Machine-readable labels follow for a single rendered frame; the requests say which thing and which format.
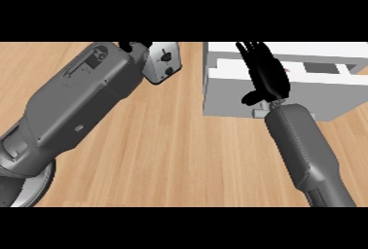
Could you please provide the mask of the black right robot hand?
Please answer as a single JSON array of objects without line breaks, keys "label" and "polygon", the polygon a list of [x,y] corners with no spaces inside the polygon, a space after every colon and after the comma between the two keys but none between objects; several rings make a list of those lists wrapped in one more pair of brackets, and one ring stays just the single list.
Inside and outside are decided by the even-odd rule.
[{"label": "black right robot hand", "polygon": [[246,106],[261,100],[273,102],[289,97],[289,78],[283,65],[273,57],[262,42],[236,42],[236,49],[248,68],[248,75],[254,85],[251,91],[240,99]]}]

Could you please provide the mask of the white open drawer box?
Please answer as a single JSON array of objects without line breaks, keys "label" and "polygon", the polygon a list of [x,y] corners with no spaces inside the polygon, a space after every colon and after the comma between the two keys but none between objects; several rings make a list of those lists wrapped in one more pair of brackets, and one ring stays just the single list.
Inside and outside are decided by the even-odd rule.
[{"label": "white open drawer box", "polygon": [[[289,80],[296,83],[368,86],[366,42],[267,42]],[[205,44],[203,79],[248,80],[234,42]]]}]

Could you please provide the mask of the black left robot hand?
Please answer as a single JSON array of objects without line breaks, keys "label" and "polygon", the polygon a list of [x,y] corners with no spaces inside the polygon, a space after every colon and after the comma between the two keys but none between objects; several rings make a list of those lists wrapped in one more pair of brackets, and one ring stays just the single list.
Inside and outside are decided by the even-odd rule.
[{"label": "black left robot hand", "polygon": [[[118,43],[118,47],[122,49],[124,52],[129,53],[131,52],[131,45],[132,42],[119,42]],[[149,48],[152,46],[150,42],[141,42],[141,45],[144,46],[144,48]]]}]

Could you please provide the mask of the grey drawer front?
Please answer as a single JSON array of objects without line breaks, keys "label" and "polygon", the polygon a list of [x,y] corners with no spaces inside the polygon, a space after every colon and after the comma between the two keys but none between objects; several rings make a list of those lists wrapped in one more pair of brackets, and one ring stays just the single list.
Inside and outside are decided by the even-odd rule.
[{"label": "grey drawer front", "polygon": [[[316,121],[329,122],[368,101],[368,75],[351,75],[338,64],[338,74],[310,73],[301,63],[285,62],[289,77],[286,104],[305,107]],[[209,69],[202,114],[206,116],[264,117],[261,104],[246,106],[240,98],[254,90],[246,69]]]}]

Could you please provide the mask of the silver toaster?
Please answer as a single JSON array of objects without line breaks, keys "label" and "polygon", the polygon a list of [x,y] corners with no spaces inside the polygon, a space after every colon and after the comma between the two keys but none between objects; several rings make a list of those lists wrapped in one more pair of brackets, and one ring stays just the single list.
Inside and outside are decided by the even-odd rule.
[{"label": "silver toaster", "polygon": [[144,61],[143,77],[159,85],[181,70],[181,56],[177,42],[153,42]]}]

